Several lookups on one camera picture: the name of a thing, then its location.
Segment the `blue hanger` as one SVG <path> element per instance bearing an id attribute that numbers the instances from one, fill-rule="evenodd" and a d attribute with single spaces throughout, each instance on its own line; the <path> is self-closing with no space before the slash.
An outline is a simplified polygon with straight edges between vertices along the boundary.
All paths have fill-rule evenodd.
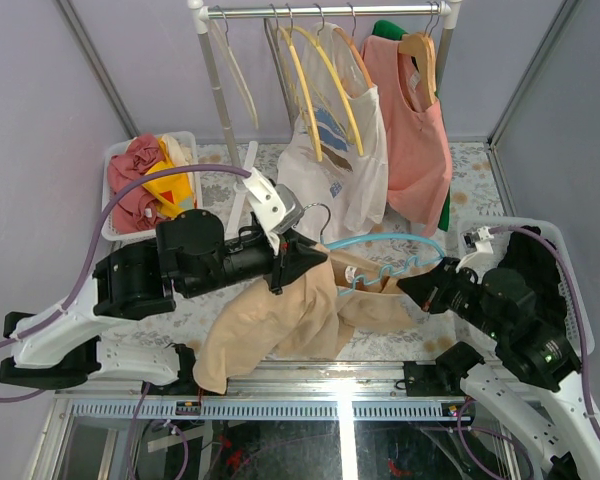
<path id="1" fill-rule="evenodd" d="M 430 265 L 443 260 L 445 257 L 445 252 L 436 241 L 409 233 L 399 232 L 370 233 L 366 235 L 345 238 L 331 243 L 324 243 L 324 246 L 330 251 L 335 251 L 366 242 L 378 242 L 388 240 L 402 240 L 421 243 L 433 248 L 437 252 L 437 256 L 431 260 L 422 262 L 417 255 L 412 255 L 404 261 L 403 268 L 399 270 L 396 270 L 391 264 L 386 264 L 380 268 L 378 275 L 371 280 L 369 280 L 364 274 L 354 275 L 351 278 L 350 286 L 344 290 L 338 291 L 339 296 L 346 296 L 353 293 L 356 290 L 356 286 L 358 284 L 364 285 L 365 287 L 374 286 L 376 284 L 379 284 L 384 277 L 398 277 L 406 273 L 410 266 L 422 267 Z"/>

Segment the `beige t shirt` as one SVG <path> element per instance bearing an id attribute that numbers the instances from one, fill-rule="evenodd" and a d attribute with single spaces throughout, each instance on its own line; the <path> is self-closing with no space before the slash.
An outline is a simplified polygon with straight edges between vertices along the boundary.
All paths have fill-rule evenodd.
<path id="1" fill-rule="evenodd" d="M 358 329 L 414 328 L 405 300 L 398 280 L 380 264 L 330 251 L 281 294 L 258 279 L 226 304 L 196 355 L 193 377 L 202 389 L 223 394 L 229 378 L 251 373 L 270 353 L 332 360 Z"/>

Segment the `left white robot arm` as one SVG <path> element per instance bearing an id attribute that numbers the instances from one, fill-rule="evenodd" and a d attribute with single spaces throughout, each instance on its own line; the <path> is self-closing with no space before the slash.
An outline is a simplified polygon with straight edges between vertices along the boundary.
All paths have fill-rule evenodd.
<path id="1" fill-rule="evenodd" d="M 261 225 L 252 222 L 226 239 L 220 218 L 203 209 L 159 224 L 154 238 L 100 260 L 79 281 L 76 296 L 39 314 L 8 313 L 3 335 L 13 345 L 0 363 L 0 382 L 60 390 L 92 379 L 135 380 L 152 394 L 196 392 L 199 371 L 191 348 L 121 346 L 104 332 L 174 311 L 176 294 L 195 298 L 261 277 L 278 295 L 327 259 L 293 229 L 278 238 L 281 246 L 274 251 Z"/>

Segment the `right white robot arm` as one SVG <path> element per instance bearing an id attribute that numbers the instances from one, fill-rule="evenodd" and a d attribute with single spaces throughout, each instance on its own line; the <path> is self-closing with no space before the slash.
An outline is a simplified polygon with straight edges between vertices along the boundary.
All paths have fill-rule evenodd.
<path id="1" fill-rule="evenodd" d="M 522 275 L 495 268 L 478 276 L 456 258 L 398 280 L 422 311 L 450 311 L 495 342 L 504 369 L 531 387 L 544 419 L 498 379 L 478 351 L 458 342 L 429 366 L 438 387 L 482 404 L 522 442 L 551 479 L 600 479 L 600 420 L 583 380 L 585 365 L 561 330 L 541 319 Z"/>

